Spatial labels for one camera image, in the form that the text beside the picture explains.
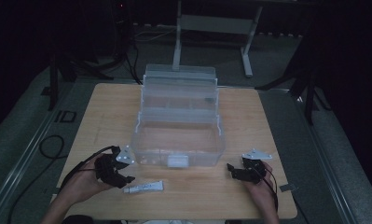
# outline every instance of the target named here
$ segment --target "person's left hand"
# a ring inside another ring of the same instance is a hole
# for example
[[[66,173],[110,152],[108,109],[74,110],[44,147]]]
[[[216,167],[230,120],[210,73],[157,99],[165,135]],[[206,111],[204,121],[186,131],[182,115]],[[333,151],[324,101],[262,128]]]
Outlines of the person's left hand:
[[[113,186],[98,181],[95,174],[95,161],[103,154],[100,154],[86,164],[66,183],[57,198],[65,200],[70,206],[81,203],[93,195],[113,188]]]

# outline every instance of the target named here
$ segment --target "clear plastic container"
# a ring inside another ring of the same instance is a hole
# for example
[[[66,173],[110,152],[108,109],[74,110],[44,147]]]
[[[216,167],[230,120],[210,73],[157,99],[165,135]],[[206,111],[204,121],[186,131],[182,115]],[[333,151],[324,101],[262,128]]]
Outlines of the clear plastic container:
[[[215,166],[225,150],[214,68],[149,64],[131,149],[141,164]]]

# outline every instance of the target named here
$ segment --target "metal frame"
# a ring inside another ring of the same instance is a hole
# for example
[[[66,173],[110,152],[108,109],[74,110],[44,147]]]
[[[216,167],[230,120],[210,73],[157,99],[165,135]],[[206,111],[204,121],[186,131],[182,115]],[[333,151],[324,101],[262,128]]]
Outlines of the metal frame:
[[[173,70],[179,70],[182,52],[181,32],[185,30],[218,32],[238,35],[248,35],[247,42],[241,48],[241,59],[243,61],[244,73],[247,77],[253,75],[250,65],[249,50],[255,36],[255,30],[261,16],[262,7],[258,7],[253,20],[231,19],[219,17],[205,17],[182,14],[182,1],[178,0],[177,5],[177,25],[176,25],[176,45],[173,55]]]

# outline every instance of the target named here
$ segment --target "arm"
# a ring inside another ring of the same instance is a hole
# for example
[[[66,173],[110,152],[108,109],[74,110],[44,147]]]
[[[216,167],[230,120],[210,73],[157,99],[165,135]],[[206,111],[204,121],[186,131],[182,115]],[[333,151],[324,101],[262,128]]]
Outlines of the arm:
[[[95,168],[94,163],[96,159],[101,156],[102,154],[94,157],[92,160],[82,166],[79,172],[76,172],[72,176],[72,178],[63,187],[60,194],[58,194],[54,201],[52,201],[48,211],[40,222],[41,224],[62,223],[66,213],[73,204],[84,202],[93,195],[112,188],[112,186],[108,184],[99,182],[96,179],[95,172],[93,170],[88,171],[88,169]]]
[[[272,168],[264,162],[265,167],[269,172],[265,175],[265,179],[272,186],[270,180],[270,172]],[[272,192],[265,181],[260,181],[258,184],[243,181],[244,186],[250,192],[250,195],[255,202],[255,205],[260,210],[266,224],[277,224],[279,223],[279,217],[276,213],[275,202],[272,197]]]

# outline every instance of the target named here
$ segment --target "black cable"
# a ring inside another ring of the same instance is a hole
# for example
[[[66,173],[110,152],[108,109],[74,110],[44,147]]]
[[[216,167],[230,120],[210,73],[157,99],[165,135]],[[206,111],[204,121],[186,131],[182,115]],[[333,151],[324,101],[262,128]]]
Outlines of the black cable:
[[[86,160],[84,160],[83,162],[84,163],[87,163],[87,161],[90,161],[92,158],[96,157],[97,155],[103,153],[104,151],[108,150],[108,149],[112,149],[113,147],[104,147],[102,148],[101,150],[93,153],[90,157],[88,157]]]
[[[130,26],[129,27],[130,28],[130,42],[133,45],[133,49],[136,50],[136,57],[135,57],[135,61],[133,62],[133,65],[130,62],[128,54],[126,54],[125,57],[130,67],[130,72],[131,72],[133,79],[136,81],[137,84],[143,85],[143,82],[138,78],[137,73],[136,73],[136,64],[139,58],[139,50],[136,47],[135,31],[134,31],[132,15],[131,15],[131,2],[129,0],[126,1],[126,6],[127,6],[127,13],[128,13],[128,23]]]
[[[58,153],[54,156],[54,157],[51,157],[51,156],[48,156],[46,153],[43,152],[43,144],[49,139],[49,138],[52,138],[52,137],[56,137],[56,138],[59,138],[61,140],[61,147],[58,151]],[[64,140],[61,136],[57,135],[57,134],[54,134],[54,135],[51,135],[51,136],[48,136],[46,138],[44,138],[40,144],[39,144],[39,150],[40,152],[43,154],[44,157],[46,158],[49,158],[51,159],[51,162],[43,169],[43,171],[37,176],[34,178],[34,180],[32,180],[29,185],[21,192],[21,194],[18,196],[18,198],[15,200],[15,202],[12,204],[11,208],[10,208],[10,211],[9,211],[9,214],[8,214],[8,218],[7,218],[7,224],[10,224],[11,223],[11,219],[12,219],[12,214],[14,212],[14,209],[15,209],[15,206],[17,205],[17,203],[19,202],[19,200],[21,199],[21,197],[25,194],[25,192],[33,185],[33,183],[43,174],[46,172],[46,170],[57,160],[57,159],[62,159],[62,158],[66,158],[66,156],[60,156],[62,151],[63,151],[63,148],[64,148]]]
[[[271,171],[269,171],[267,169],[266,169],[266,171],[268,171],[272,175],[273,180],[275,181],[276,192],[278,192],[278,185],[276,184],[275,176],[273,175],[273,173]],[[301,215],[305,218],[305,221],[307,222],[307,224],[309,224],[309,221],[308,221],[307,217],[305,216],[305,213],[302,211],[301,206],[299,206],[299,203],[296,201],[296,198],[294,196],[293,196],[293,199],[294,199],[294,202],[296,203],[296,207],[299,209],[299,212],[301,212]]]
[[[80,170],[77,170],[78,172],[80,171],[100,171],[100,169],[80,169]]]
[[[264,178],[264,176],[262,176],[254,167],[252,167],[252,169],[255,171],[255,173],[267,184],[267,186],[269,187],[270,191],[272,192],[272,197],[273,197],[273,201],[275,202],[275,209],[276,209],[276,212],[278,211],[279,209],[279,200],[278,200],[278,185],[276,183],[276,178],[275,176],[273,175],[273,173],[271,171],[269,171],[268,169],[265,169],[266,171],[268,171],[272,176],[273,176],[273,180],[275,182],[275,188],[276,188],[276,191],[273,189],[273,187],[268,183],[268,181]]]

